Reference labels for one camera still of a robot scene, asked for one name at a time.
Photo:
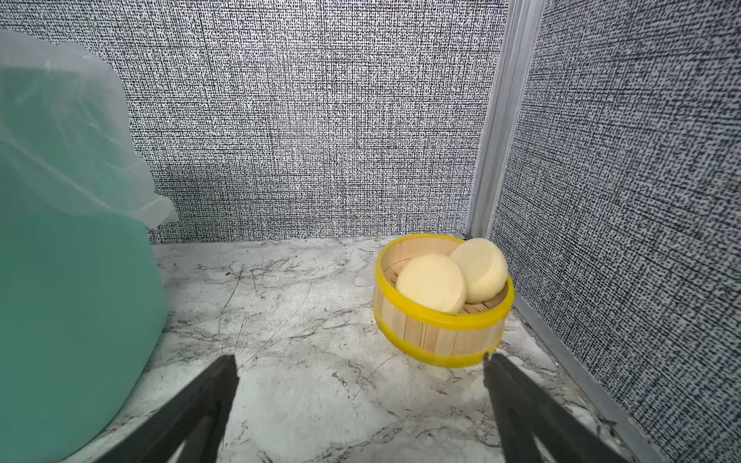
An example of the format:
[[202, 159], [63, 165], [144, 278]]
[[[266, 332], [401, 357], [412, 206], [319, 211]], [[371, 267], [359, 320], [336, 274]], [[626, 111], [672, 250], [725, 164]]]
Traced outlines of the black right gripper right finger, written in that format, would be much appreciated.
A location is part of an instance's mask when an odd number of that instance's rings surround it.
[[542, 462], [542, 443], [557, 462], [623, 462], [502, 354], [486, 354], [488, 390], [507, 462]]

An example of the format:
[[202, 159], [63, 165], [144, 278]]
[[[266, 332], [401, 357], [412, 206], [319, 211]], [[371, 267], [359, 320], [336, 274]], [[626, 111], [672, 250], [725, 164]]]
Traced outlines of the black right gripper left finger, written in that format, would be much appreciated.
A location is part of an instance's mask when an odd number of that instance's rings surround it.
[[100, 462], [214, 462], [239, 385], [235, 356], [210, 364]]

